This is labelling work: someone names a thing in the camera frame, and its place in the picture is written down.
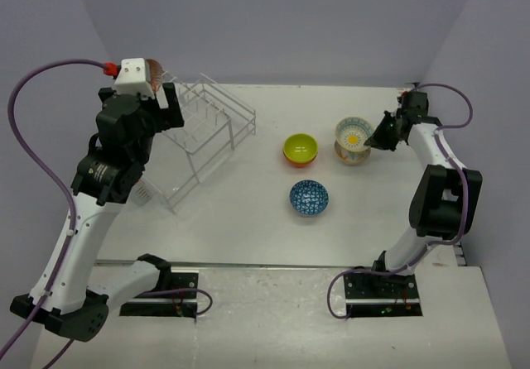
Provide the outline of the blue zigzag patterned bowl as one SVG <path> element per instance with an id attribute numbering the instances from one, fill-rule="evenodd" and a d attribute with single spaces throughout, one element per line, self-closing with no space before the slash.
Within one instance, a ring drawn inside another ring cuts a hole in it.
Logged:
<path id="1" fill-rule="evenodd" d="M 145 59 L 145 61 L 149 68 L 149 84 L 152 88 L 151 98 L 155 98 L 163 84 L 162 75 L 164 73 L 164 69 L 157 60 Z"/>

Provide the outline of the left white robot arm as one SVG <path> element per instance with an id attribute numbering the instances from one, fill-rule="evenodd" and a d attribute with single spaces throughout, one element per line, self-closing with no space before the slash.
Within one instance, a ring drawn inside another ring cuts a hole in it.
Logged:
<path id="1" fill-rule="evenodd" d="M 168 262 L 141 255 L 106 285 L 89 285 L 90 273 L 108 230 L 122 211 L 149 161 L 153 137 L 185 121 L 173 83 L 161 86 L 167 105 L 157 98 L 103 88 L 98 131 L 89 139 L 71 184 L 75 211 L 69 213 L 52 256 L 31 291 L 13 298 L 10 310 L 49 332 L 88 342 L 108 314 L 144 292 L 166 295 L 172 286 Z"/>

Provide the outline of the cream floral patterned bowl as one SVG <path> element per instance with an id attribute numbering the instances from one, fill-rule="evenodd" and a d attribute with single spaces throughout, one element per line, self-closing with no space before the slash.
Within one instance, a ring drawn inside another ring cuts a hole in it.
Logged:
<path id="1" fill-rule="evenodd" d="M 365 162 L 370 154 L 371 149 L 367 148 L 363 151 L 349 151 L 343 148 L 337 141 L 334 144 L 335 154 L 346 164 L 346 165 L 360 165 Z"/>

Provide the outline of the orange plastic bowl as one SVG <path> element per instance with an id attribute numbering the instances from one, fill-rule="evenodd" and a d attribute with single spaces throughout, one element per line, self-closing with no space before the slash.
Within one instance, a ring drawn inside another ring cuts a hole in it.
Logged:
<path id="1" fill-rule="evenodd" d="M 317 155 L 314 155 L 307 161 L 294 161 L 290 156 L 288 156 L 286 154 L 286 152 L 283 152 L 283 155 L 284 155 L 287 163 L 290 166 L 295 167 L 295 168 L 305 168 L 305 167 L 309 166 L 310 164 L 312 164 L 315 161 L 315 159 L 317 158 Z"/>

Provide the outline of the lime green bowl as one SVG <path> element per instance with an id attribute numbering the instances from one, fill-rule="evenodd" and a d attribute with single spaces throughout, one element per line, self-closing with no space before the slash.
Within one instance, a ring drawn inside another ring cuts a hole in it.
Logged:
<path id="1" fill-rule="evenodd" d="M 318 155 L 316 139 L 305 133 L 289 136 L 283 145 L 282 152 L 286 152 L 294 161 L 307 161 L 312 156 Z"/>

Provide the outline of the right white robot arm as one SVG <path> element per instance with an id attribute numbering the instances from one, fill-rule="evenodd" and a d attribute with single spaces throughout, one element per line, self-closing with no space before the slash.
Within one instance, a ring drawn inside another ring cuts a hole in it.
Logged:
<path id="1" fill-rule="evenodd" d="M 421 86 L 398 96 L 398 108 L 384 113 L 374 133 L 364 143 L 381 151 L 395 151 L 405 142 L 413 149 L 423 174 L 408 212 L 409 227 L 397 243 L 381 253 L 369 272 L 369 286 L 377 296 L 387 297 L 399 286 L 398 276 L 411 276 L 435 247 L 454 246 L 469 232 L 483 177 L 459 160 L 444 131 L 461 129 L 473 117 L 470 100 L 459 89 L 439 88 L 459 94 L 468 108 L 466 121 L 444 125 L 429 114 L 429 100 Z"/>

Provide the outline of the blue triangle patterned bowl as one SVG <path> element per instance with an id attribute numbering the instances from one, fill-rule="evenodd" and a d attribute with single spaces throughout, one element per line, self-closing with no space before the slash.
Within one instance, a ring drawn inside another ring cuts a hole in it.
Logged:
<path id="1" fill-rule="evenodd" d="M 321 183 L 315 180 L 301 180 L 289 192 L 289 202 L 300 215 L 313 217 L 323 213 L 329 204 L 329 194 Z"/>

